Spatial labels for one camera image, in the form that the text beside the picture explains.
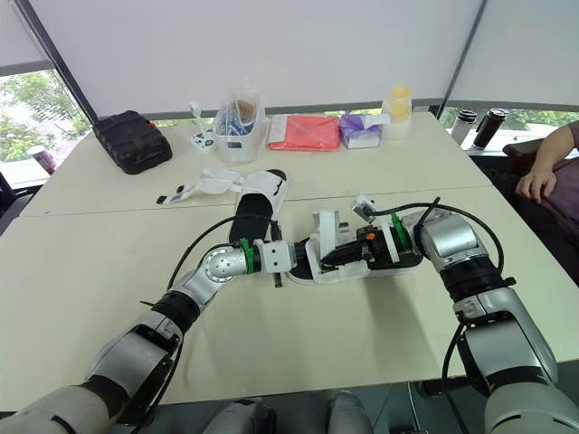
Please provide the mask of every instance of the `black thermos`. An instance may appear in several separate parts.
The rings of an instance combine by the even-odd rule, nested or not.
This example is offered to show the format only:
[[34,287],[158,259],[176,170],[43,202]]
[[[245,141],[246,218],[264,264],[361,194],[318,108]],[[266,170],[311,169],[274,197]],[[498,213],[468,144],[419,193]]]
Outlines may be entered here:
[[495,135],[500,124],[503,123],[507,116],[508,110],[505,110],[504,108],[490,109],[477,127],[478,134],[472,142],[472,147],[480,150],[487,147],[490,139]]

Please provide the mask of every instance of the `green ring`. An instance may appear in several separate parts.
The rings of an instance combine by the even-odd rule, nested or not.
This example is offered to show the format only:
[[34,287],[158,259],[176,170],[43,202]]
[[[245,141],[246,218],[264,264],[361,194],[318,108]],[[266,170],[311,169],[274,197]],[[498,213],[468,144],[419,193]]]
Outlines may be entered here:
[[398,232],[398,237],[400,238],[400,242],[402,243],[402,247],[403,247],[403,253],[406,253],[406,252],[412,250],[410,243],[408,242],[408,238],[406,237],[406,231],[404,230],[404,227],[402,226],[402,222],[400,221],[400,219],[398,218],[396,213],[392,214],[392,223],[394,224],[394,227],[396,228],[396,232]]
[[245,238],[241,238],[239,240],[240,245],[242,246],[243,252],[245,253],[245,265],[247,266],[247,274],[253,273],[253,249],[250,246],[250,242],[247,241]]

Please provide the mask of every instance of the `black bag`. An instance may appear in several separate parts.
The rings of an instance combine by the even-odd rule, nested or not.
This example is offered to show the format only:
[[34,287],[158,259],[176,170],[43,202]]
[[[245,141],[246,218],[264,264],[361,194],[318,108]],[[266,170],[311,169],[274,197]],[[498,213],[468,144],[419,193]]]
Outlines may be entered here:
[[127,110],[97,122],[92,128],[110,157],[130,175],[140,174],[173,156],[166,138],[136,111]]

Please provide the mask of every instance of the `person's arm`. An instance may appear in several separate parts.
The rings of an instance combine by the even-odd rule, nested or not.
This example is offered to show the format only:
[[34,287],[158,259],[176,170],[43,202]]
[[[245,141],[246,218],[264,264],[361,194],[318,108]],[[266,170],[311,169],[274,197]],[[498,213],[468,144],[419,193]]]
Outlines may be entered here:
[[553,166],[569,155],[575,146],[577,123],[573,128],[569,125],[553,131],[543,140],[536,153],[535,163],[529,173],[523,176],[517,184],[516,192],[527,199],[541,203],[541,189],[543,196],[549,197],[555,188],[557,178],[553,173]]

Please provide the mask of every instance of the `black chair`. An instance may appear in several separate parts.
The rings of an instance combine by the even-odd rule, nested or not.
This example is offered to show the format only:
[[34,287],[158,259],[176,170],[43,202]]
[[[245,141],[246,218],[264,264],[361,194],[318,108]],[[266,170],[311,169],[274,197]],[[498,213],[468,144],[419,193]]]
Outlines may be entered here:
[[0,235],[20,215],[33,196],[28,191],[15,192],[0,172]]
[[524,176],[528,174],[533,163],[535,163],[536,151],[543,143],[542,138],[529,140],[522,143],[511,143],[503,147],[503,152],[507,154],[508,175]]

